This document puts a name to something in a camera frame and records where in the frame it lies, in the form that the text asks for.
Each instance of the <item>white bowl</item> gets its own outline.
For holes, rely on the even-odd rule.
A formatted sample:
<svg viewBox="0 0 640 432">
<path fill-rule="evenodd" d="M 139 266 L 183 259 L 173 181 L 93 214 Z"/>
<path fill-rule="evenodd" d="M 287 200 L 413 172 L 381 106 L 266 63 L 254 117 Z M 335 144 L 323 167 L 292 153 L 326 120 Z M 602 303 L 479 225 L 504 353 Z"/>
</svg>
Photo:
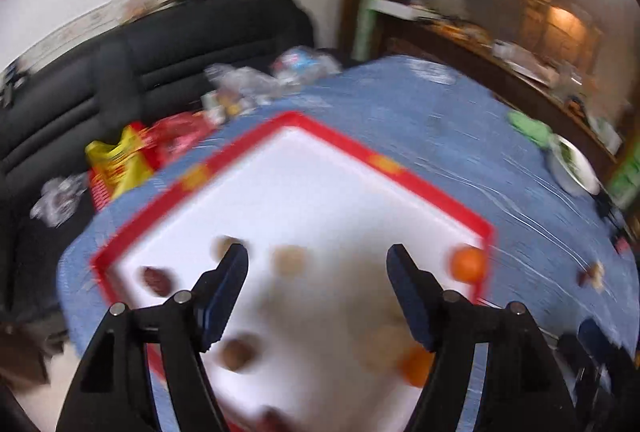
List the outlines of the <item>white bowl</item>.
<svg viewBox="0 0 640 432">
<path fill-rule="evenodd" d="M 571 149 L 578 177 L 575 176 L 564 162 L 564 159 L 562 159 L 560 142 Z M 581 196 L 587 193 L 596 195 L 600 192 L 600 182 L 593 168 L 587 158 L 584 157 L 584 154 L 582 154 L 573 143 L 567 141 L 562 136 L 552 134 L 549 139 L 549 147 L 549 151 L 546 154 L 546 164 L 555 180 L 565 192 L 572 196 Z"/>
</svg>

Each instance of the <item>orange ball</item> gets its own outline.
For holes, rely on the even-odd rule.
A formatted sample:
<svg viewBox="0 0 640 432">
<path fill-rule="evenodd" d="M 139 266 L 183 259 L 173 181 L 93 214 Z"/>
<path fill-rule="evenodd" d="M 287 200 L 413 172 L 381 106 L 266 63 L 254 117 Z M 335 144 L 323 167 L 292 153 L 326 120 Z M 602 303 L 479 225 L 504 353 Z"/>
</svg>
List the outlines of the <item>orange ball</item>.
<svg viewBox="0 0 640 432">
<path fill-rule="evenodd" d="M 461 246 L 449 259 L 449 272 L 459 282 L 476 284 L 486 276 L 488 257 L 475 246 Z"/>
<path fill-rule="evenodd" d="M 398 366 L 402 379 L 414 387 L 424 387 L 435 357 L 433 352 L 417 344 L 402 358 Z"/>
</svg>

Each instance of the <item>floor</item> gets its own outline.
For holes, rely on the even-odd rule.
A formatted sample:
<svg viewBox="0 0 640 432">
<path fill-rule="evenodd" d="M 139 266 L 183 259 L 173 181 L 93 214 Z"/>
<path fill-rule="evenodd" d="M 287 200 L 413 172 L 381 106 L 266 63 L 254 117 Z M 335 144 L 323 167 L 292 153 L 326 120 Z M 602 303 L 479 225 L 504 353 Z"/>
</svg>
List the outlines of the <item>floor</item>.
<svg viewBox="0 0 640 432">
<path fill-rule="evenodd" d="M 74 346 L 65 343 L 64 353 L 57 354 L 47 362 L 50 385 L 16 393 L 15 398 L 41 432 L 55 432 L 78 361 Z"/>
</svg>

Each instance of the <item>sofa backrest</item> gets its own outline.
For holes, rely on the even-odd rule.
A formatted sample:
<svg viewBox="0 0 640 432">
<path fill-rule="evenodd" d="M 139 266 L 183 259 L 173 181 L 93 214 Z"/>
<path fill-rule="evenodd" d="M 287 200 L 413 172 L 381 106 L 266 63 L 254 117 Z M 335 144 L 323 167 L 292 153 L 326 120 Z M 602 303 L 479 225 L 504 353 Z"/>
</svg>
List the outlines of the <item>sofa backrest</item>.
<svg viewBox="0 0 640 432">
<path fill-rule="evenodd" d="M 188 0 L 93 38 L 30 77 L 0 109 L 0 173 L 23 216 L 45 181 L 88 169 L 85 146 L 127 123 L 200 107 L 212 63 L 268 72 L 288 48 L 314 45 L 292 0 Z"/>
</svg>

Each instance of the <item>white tray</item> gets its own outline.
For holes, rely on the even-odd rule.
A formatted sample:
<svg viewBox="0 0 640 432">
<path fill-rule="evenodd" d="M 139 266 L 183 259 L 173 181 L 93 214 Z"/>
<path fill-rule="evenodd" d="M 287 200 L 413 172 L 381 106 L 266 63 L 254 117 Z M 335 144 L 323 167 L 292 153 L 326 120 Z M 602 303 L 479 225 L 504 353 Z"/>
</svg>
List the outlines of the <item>white tray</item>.
<svg viewBox="0 0 640 432">
<path fill-rule="evenodd" d="M 248 246 L 249 272 L 225 337 L 252 332 L 265 347 L 243 373 L 203 355 L 217 398 L 252 420 L 275 407 L 306 432 L 401 430 L 420 390 L 367 372 L 354 343 L 393 297 L 385 257 L 403 243 L 442 287 L 471 300 L 479 286 L 453 280 L 450 251 L 487 247 L 490 226 L 386 157 L 289 112 L 189 171 L 138 214 L 95 258 L 109 302 L 163 302 L 140 284 L 144 266 L 174 272 L 188 289 L 215 268 L 216 239 Z M 273 270 L 275 246 L 296 244 L 311 261 L 297 278 Z"/>
</svg>

